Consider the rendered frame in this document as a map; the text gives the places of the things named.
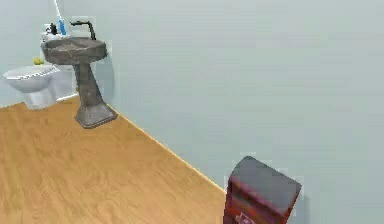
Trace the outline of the grey stone pedestal sink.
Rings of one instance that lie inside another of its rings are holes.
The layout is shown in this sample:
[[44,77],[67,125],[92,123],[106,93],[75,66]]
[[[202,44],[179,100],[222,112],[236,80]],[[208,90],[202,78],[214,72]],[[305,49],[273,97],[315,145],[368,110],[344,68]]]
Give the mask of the grey stone pedestal sink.
[[117,118],[117,113],[104,101],[91,64],[107,57],[104,41],[87,37],[49,40],[41,44],[45,60],[55,65],[71,65],[79,89],[80,106],[75,120],[92,129]]

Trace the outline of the black sink faucet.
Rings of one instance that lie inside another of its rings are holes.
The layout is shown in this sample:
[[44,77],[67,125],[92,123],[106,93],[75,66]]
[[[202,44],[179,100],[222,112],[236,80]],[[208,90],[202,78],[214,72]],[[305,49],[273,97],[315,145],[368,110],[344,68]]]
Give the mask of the black sink faucet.
[[95,31],[94,31],[94,28],[93,28],[93,24],[92,24],[90,21],[75,21],[75,22],[70,22],[70,24],[71,24],[72,26],[87,25],[88,28],[89,28],[89,32],[90,32],[90,38],[91,38],[92,40],[97,40],[97,39],[96,39]]

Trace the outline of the blue and white brush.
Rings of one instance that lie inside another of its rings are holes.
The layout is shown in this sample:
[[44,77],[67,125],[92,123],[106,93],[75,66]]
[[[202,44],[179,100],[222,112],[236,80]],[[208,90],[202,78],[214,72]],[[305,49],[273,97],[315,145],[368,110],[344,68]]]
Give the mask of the blue and white brush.
[[63,20],[63,18],[61,16],[61,13],[60,13],[59,5],[58,5],[58,0],[53,0],[53,1],[54,1],[54,4],[55,4],[55,10],[56,10],[57,18],[58,18],[58,24],[59,24],[60,32],[61,32],[62,35],[67,35],[66,29],[65,29],[64,20]]

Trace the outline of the white toilet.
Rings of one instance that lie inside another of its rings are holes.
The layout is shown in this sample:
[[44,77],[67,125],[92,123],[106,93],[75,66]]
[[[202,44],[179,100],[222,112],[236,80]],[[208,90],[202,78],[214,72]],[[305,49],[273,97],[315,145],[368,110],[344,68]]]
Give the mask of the white toilet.
[[74,69],[70,65],[50,63],[23,66],[3,74],[6,83],[23,95],[28,109],[39,110],[78,95]]

